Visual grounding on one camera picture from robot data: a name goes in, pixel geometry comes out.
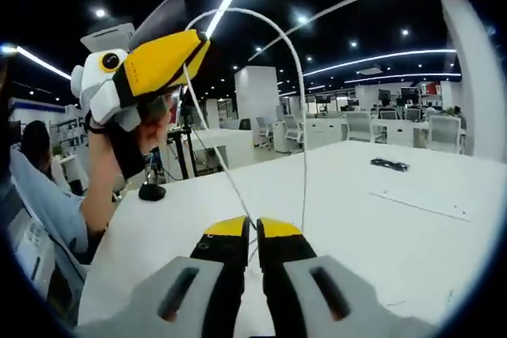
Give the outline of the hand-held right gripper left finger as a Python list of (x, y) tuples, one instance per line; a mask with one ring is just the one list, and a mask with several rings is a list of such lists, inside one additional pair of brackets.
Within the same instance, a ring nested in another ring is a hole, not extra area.
[(126, 306), (78, 326), (76, 337), (232, 336), (244, 291), (251, 220), (208, 227), (189, 256), (177, 256), (142, 281)]

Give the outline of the person's left hand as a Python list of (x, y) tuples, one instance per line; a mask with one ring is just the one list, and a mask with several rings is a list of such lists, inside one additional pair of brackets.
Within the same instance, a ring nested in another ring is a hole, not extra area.
[(160, 96), (156, 104), (158, 108), (151, 113), (147, 120), (143, 120), (137, 127), (136, 138), (142, 154), (148, 154), (165, 137), (170, 123), (174, 100), (171, 94)]

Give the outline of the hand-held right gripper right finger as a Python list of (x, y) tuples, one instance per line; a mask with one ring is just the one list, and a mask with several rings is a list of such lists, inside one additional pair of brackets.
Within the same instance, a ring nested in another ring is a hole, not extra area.
[(375, 288), (331, 256), (319, 256), (301, 230), (257, 220), (263, 292), (278, 337), (431, 337), (434, 325), (382, 306)]

